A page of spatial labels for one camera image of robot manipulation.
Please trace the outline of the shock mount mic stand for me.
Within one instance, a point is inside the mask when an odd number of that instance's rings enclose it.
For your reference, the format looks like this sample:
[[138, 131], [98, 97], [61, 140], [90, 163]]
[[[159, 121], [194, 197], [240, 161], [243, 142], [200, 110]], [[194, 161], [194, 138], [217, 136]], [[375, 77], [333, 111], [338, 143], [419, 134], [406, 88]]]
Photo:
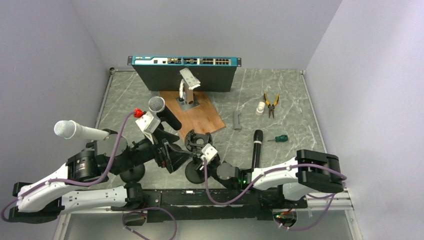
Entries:
[[184, 145], [190, 152], [193, 153], [191, 161], [185, 167], [185, 176], [192, 184], [202, 184], [205, 182], [205, 177], [201, 160], [202, 149], [207, 144], [213, 144], [213, 138], [210, 132], [205, 134], [196, 133], [194, 129], [190, 130], [185, 137]]

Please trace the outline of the black mic stand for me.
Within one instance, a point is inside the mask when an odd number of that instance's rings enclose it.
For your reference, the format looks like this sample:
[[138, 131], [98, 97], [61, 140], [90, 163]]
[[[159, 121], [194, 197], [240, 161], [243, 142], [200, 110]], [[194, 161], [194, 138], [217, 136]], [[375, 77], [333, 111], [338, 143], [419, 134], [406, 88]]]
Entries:
[[119, 176], [124, 183], [129, 184], [139, 182], [144, 177], [145, 173], [146, 168], [145, 165], [142, 163], [127, 171], [121, 172]]

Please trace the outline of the silver head black microphone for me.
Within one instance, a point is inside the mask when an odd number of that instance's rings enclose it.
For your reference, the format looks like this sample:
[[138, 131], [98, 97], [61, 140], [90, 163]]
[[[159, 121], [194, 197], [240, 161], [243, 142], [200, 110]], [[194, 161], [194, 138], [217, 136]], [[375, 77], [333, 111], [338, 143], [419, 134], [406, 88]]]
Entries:
[[175, 131], [179, 131], [182, 128], [181, 122], [166, 106], [166, 102], [161, 96], [153, 96], [150, 98], [148, 107], [151, 112], [154, 112], [161, 119], [161, 121], [167, 122]]

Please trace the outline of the slim black microphone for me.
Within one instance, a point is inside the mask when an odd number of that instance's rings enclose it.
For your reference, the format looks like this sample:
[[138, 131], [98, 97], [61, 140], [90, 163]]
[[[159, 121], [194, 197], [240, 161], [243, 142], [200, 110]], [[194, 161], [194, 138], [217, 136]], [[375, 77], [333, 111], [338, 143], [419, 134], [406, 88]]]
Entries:
[[260, 165], [261, 148], [263, 143], [263, 131], [260, 129], [255, 130], [253, 135], [253, 153], [251, 168], [258, 168]]

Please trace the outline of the white microphone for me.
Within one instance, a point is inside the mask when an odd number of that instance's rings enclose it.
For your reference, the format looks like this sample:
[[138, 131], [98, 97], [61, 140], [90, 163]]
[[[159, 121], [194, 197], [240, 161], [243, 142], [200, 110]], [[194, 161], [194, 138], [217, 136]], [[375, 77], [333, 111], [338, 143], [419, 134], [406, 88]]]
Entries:
[[54, 133], [66, 140], [82, 138], [92, 141], [102, 141], [109, 136], [105, 130], [83, 126], [73, 120], [60, 120], [54, 125]]

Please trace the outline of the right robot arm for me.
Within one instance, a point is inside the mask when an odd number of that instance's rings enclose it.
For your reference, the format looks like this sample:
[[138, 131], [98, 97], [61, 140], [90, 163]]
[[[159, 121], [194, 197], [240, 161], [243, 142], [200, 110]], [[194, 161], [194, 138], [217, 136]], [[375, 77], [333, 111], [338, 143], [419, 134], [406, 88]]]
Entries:
[[204, 180], [206, 195], [215, 205], [230, 205], [251, 189], [265, 191], [282, 186], [282, 190], [275, 194], [275, 200], [280, 207], [287, 208], [313, 191], [332, 196], [342, 192], [347, 176], [341, 173], [340, 161], [336, 155], [301, 149], [286, 162], [264, 168], [254, 167], [246, 180], [236, 175], [236, 189], [242, 191], [228, 201], [219, 202], [213, 199], [207, 170], [204, 172]]

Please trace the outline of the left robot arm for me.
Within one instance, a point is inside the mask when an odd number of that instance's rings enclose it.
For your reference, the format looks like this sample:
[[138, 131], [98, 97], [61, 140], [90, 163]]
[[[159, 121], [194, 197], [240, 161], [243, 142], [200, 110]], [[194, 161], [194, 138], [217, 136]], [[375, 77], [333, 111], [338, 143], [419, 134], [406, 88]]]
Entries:
[[84, 209], [137, 210], [146, 201], [140, 184], [146, 162], [154, 160], [173, 173], [192, 157], [176, 145], [177, 140], [176, 135], [157, 130], [153, 140], [129, 146], [120, 132], [107, 130], [104, 139], [89, 142], [49, 176], [35, 183], [17, 182], [15, 201], [2, 210], [1, 218], [42, 224]]

